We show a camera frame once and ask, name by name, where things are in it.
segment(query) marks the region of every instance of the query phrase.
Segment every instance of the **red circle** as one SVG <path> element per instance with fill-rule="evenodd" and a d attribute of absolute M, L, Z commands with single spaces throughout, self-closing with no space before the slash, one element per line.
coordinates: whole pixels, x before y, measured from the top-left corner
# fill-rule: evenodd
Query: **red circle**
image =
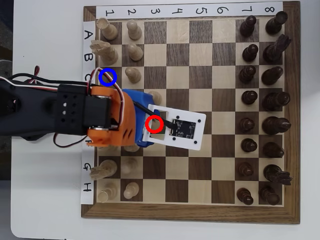
<path fill-rule="evenodd" d="M 158 129 L 156 130 L 152 130 L 150 127 L 149 127 L 149 122 L 152 120 L 152 119 L 157 119 L 159 120 L 160 122 L 160 126 Z M 162 131 L 162 129 L 164 128 L 164 121 L 162 120 L 162 118 L 158 115 L 151 115 L 149 116 L 146 120 L 145 120 L 145 128 L 147 129 L 147 131 L 151 134 L 157 134 L 157 133 L 160 133 Z"/>

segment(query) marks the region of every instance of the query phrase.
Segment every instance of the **white mounting plate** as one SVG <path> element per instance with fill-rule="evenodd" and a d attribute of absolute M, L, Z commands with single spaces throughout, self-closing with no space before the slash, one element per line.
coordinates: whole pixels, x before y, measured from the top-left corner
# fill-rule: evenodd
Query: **white mounting plate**
<path fill-rule="evenodd" d="M 202 137 L 204 135 L 205 130 L 205 123 L 207 116 L 203 113 L 198 112 L 192 112 L 192 111 L 184 111 L 164 106 L 157 106 L 157 105 L 148 105 L 148 109 L 150 109 L 152 112 L 155 110 L 159 110 L 162 112 L 168 112 L 166 116 L 166 120 L 169 122 L 173 122 L 174 119 L 177 119 L 177 116 L 179 116 L 179 120 L 181 121 L 188 121 L 195 123 L 194 128 L 194 135 L 193 139 L 190 138 L 183 138 L 178 136 L 172 136 L 170 135 L 171 129 L 168 127 L 165 128 L 165 134 L 164 139 L 156 139 L 153 137 L 150 137 L 150 132 L 146 129 L 146 127 L 143 128 L 143 138 L 142 140 L 144 142 L 152 142 L 177 148 L 183 148 L 183 149 L 191 149 L 191 150 L 200 150 L 201 144 L 202 144 Z"/>

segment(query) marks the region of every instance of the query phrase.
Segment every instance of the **black pawn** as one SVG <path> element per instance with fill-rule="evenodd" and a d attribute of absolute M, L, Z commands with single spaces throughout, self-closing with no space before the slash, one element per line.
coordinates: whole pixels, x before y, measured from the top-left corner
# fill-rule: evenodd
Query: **black pawn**
<path fill-rule="evenodd" d="M 270 19 L 266 25 L 265 30 L 268 34 L 273 35 L 280 32 L 282 25 L 288 20 L 288 14 L 284 11 L 278 12 L 274 18 Z"/>
<path fill-rule="evenodd" d="M 254 199 L 252 198 L 250 191 L 248 189 L 246 189 L 246 188 L 240 188 L 236 192 L 236 196 L 245 205 L 249 206 L 249 205 L 252 205 L 254 203 Z"/>
<path fill-rule="evenodd" d="M 247 133 L 251 131 L 252 129 L 254 129 L 254 127 L 255 127 L 255 122 L 248 117 L 242 118 L 239 122 L 239 128 L 243 133 Z"/>
<path fill-rule="evenodd" d="M 265 186 L 260 189 L 259 195 L 262 200 L 266 201 L 268 204 L 274 206 L 280 202 L 280 197 L 276 194 L 275 190 L 270 186 Z"/>
<path fill-rule="evenodd" d="M 254 78 L 256 74 L 256 68 L 252 65 L 246 66 L 239 73 L 239 80 L 244 84 L 248 84 Z"/>
<path fill-rule="evenodd" d="M 275 135 L 285 133 L 291 128 L 291 123 L 284 117 L 270 116 L 262 123 L 262 129 L 266 134 Z"/>
<path fill-rule="evenodd" d="M 255 30 L 257 19 L 255 16 L 248 16 L 240 25 L 240 34 L 244 37 L 250 37 Z"/>
<path fill-rule="evenodd" d="M 290 177 L 290 172 L 282 171 L 282 169 L 274 164 L 266 166 L 263 170 L 264 177 L 273 183 L 282 185 L 291 185 L 292 177 Z"/>
<path fill-rule="evenodd" d="M 282 158 L 285 155 L 285 150 L 275 142 L 267 142 L 263 146 L 262 152 L 268 158 Z"/>
<path fill-rule="evenodd" d="M 257 150 L 257 147 L 257 143 L 251 138 L 243 139 L 241 142 L 241 148 L 246 153 L 254 152 L 255 150 Z"/>
<path fill-rule="evenodd" d="M 265 85 L 272 85 L 275 84 L 278 79 L 284 74 L 284 70 L 280 66 L 275 66 L 271 69 L 266 70 L 262 76 L 261 76 L 261 81 Z"/>
<path fill-rule="evenodd" d="M 246 62 L 252 62 L 256 59 L 257 53 L 258 53 L 258 46 L 255 44 L 250 44 L 248 47 L 246 47 L 242 52 L 242 58 Z"/>
<path fill-rule="evenodd" d="M 267 111 L 276 111 L 281 107 L 286 106 L 290 102 L 289 93 L 282 92 L 272 92 L 269 93 L 262 100 L 262 106 Z"/>
<path fill-rule="evenodd" d="M 241 100 L 244 104 L 251 105 L 258 99 L 258 94 L 255 91 L 245 91 L 242 96 Z"/>

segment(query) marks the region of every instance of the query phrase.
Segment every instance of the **chess piece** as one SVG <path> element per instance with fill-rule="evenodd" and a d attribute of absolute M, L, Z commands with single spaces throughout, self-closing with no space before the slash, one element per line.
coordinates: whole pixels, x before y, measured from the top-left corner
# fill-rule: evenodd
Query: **chess piece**
<path fill-rule="evenodd" d="M 270 19 L 266 25 L 265 30 L 268 34 L 273 35 L 281 31 L 282 25 L 288 20 L 288 14 L 284 11 L 279 11 L 274 18 Z"/>
<path fill-rule="evenodd" d="M 272 85 L 275 84 L 278 79 L 284 74 L 284 70 L 280 66 L 275 66 L 271 69 L 266 70 L 262 76 L 261 76 L 261 81 L 265 85 Z"/>
<path fill-rule="evenodd" d="M 101 17 L 96 21 L 96 27 L 101 30 L 104 38 L 109 41 L 114 40 L 118 36 L 117 28 L 110 24 L 110 22 L 104 17 Z"/>
<path fill-rule="evenodd" d="M 239 128 L 243 133 L 249 132 L 250 130 L 254 129 L 254 127 L 255 127 L 255 122 L 248 117 L 242 118 L 239 122 Z"/>
<path fill-rule="evenodd" d="M 241 100 L 244 104 L 251 105 L 258 99 L 258 94 L 255 91 L 245 91 L 242 96 Z"/>
<path fill-rule="evenodd" d="M 140 71 L 134 67 L 127 67 L 124 72 L 129 81 L 133 84 L 136 84 L 141 79 Z"/>
<path fill-rule="evenodd" d="M 152 99 L 155 105 L 160 105 L 161 101 L 162 101 L 162 97 L 160 95 L 160 93 L 158 93 L 157 91 L 150 91 L 148 92 L 148 94 L 152 95 Z"/>
<path fill-rule="evenodd" d="M 140 147 L 137 144 L 131 145 L 131 146 L 124 146 L 124 150 L 127 152 L 135 153 L 140 149 Z"/>
<path fill-rule="evenodd" d="M 263 59 L 268 63 L 273 63 L 282 57 L 282 53 L 287 49 L 291 39 L 281 34 L 275 43 L 268 45 L 262 54 Z"/>
<path fill-rule="evenodd" d="M 287 186 L 291 185 L 292 177 L 290 177 L 290 172 L 282 171 L 277 165 L 270 164 L 266 166 L 263 170 L 263 175 L 270 182 Z"/>
<path fill-rule="evenodd" d="M 256 68 L 254 66 L 246 66 L 239 73 L 239 80 L 244 84 L 248 84 L 256 74 Z"/>
<path fill-rule="evenodd" d="M 119 56 L 115 48 L 108 42 L 100 40 L 92 40 L 90 48 L 92 53 L 101 57 L 105 65 L 114 64 Z"/>
<path fill-rule="evenodd" d="M 133 157 L 121 160 L 121 173 L 129 174 L 138 167 L 138 162 Z"/>
<path fill-rule="evenodd" d="M 255 16 L 248 16 L 243 23 L 240 25 L 240 34 L 244 37 L 250 37 L 255 30 L 255 24 L 257 19 Z"/>
<path fill-rule="evenodd" d="M 118 166 L 113 160 L 105 160 L 99 166 L 91 168 L 90 177 L 93 181 L 111 177 L 116 173 Z"/>
<path fill-rule="evenodd" d="M 285 133 L 291 128 L 291 123 L 284 117 L 270 116 L 262 123 L 262 130 L 269 135 Z"/>
<path fill-rule="evenodd" d="M 262 152 L 268 158 L 282 158 L 285 155 L 285 150 L 275 142 L 267 142 L 263 146 Z"/>
<path fill-rule="evenodd" d="M 136 182 L 130 182 L 123 192 L 123 196 L 126 199 L 132 199 L 139 193 L 139 185 Z"/>
<path fill-rule="evenodd" d="M 126 23 L 126 26 L 128 28 L 128 35 L 133 40 L 138 40 L 142 36 L 141 27 L 138 26 L 137 21 L 135 20 L 129 20 Z"/>
<path fill-rule="evenodd" d="M 257 150 L 258 144 L 251 138 L 245 138 L 241 142 L 241 148 L 246 153 L 254 152 Z"/>
<path fill-rule="evenodd" d="M 287 92 L 272 92 L 262 100 L 262 107 L 267 111 L 276 111 L 290 102 L 290 95 Z"/>
<path fill-rule="evenodd" d="M 254 203 L 254 199 L 251 196 L 251 193 L 248 189 L 246 188 L 240 188 L 237 192 L 236 192 L 236 196 L 237 198 L 243 202 L 245 205 L 252 205 Z"/>
<path fill-rule="evenodd" d="M 280 197 L 276 194 L 275 190 L 270 186 L 265 186 L 260 189 L 259 195 L 262 200 L 266 201 L 268 204 L 274 206 L 280 202 Z"/>
<path fill-rule="evenodd" d="M 129 46 L 129 57 L 137 62 L 142 59 L 144 56 L 144 52 L 140 47 L 138 47 L 136 44 L 130 44 Z"/>
<path fill-rule="evenodd" d="M 101 203 L 113 200 L 117 195 L 117 187 L 113 183 L 107 184 L 106 188 L 98 194 L 98 200 Z"/>
<path fill-rule="evenodd" d="M 258 46 L 255 44 L 250 44 L 248 47 L 246 47 L 242 52 L 242 58 L 246 62 L 252 62 L 256 59 L 257 53 L 258 53 Z"/>
<path fill-rule="evenodd" d="M 247 162 L 242 162 L 237 166 L 238 173 L 242 176 L 249 177 L 254 174 L 252 166 Z"/>

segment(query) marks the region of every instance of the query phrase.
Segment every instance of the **black chess piece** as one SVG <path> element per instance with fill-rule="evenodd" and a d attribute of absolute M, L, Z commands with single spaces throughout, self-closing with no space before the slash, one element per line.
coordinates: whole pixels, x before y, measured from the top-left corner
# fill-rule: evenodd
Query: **black chess piece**
<path fill-rule="evenodd" d="M 255 122 L 248 117 L 242 118 L 239 122 L 239 128 L 243 133 L 249 132 L 250 130 L 254 129 L 254 127 L 255 127 Z"/>
<path fill-rule="evenodd" d="M 279 11 L 274 18 L 270 19 L 266 25 L 265 30 L 268 34 L 274 35 L 281 31 L 282 25 L 288 20 L 288 14 L 285 11 Z"/>
<path fill-rule="evenodd" d="M 254 78 L 257 70 L 254 66 L 249 65 L 243 68 L 239 73 L 239 80 L 244 84 L 248 84 Z"/>
<path fill-rule="evenodd" d="M 257 99 L 258 94 L 253 90 L 245 91 L 241 96 L 242 102 L 248 105 L 253 104 Z"/>
<path fill-rule="evenodd" d="M 257 150 L 258 144 L 251 138 L 245 138 L 241 142 L 241 148 L 243 151 L 250 153 Z"/>
<path fill-rule="evenodd" d="M 254 199 L 251 196 L 251 193 L 248 189 L 246 188 L 240 188 L 237 192 L 236 192 L 236 196 L 237 198 L 243 202 L 245 205 L 252 205 L 254 203 Z"/>
<path fill-rule="evenodd" d="M 244 37 L 250 37 L 255 30 L 257 19 L 255 16 L 248 16 L 240 25 L 240 34 Z"/>
<path fill-rule="evenodd" d="M 274 63 L 282 57 L 282 53 L 287 49 L 291 39 L 281 34 L 275 43 L 268 45 L 262 54 L 263 59 L 268 63 Z"/>
<path fill-rule="evenodd" d="M 242 58 L 246 62 L 252 62 L 256 59 L 257 53 L 258 53 L 258 46 L 255 44 L 250 44 L 248 47 L 246 47 L 242 52 Z"/>
<path fill-rule="evenodd" d="M 276 194 L 275 190 L 270 186 L 265 186 L 260 189 L 259 195 L 262 200 L 266 201 L 268 204 L 274 206 L 280 202 L 280 197 Z"/>
<path fill-rule="evenodd" d="M 291 123 L 284 117 L 270 116 L 262 123 L 262 129 L 266 134 L 275 135 L 285 133 L 291 128 Z"/>
<path fill-rule="evenodd" d="M 285 155 L 285 150 L 275 142 L 267 142 L 263 146 L 262 152 L 268 158 L 282 158 Z"/>
<path fill-rule="evenodd" d="M 290 172 L 282 171 L 277 165 L 270 164 L 266 166 L 263 170 L 263 175 L 270 182 L 287 186 L 291 185 L 292 177 L 290 177 Z"/>
<path fill-rule="evenodd" d="M 265 85 L 272 85 L 275 84 L 278 79 L 284 74 L 284 70 L 280 66 L 275 66 L 271 69 L 266 70 L 262 76 L 261 76 L 261 81 Z"/>
<path fill-rule="evenodd" d="M 262 107 L 267 111 L 276 111 L 290 102 L 290 95 L 285 91 L 272 92 L 262 100 Z"/>

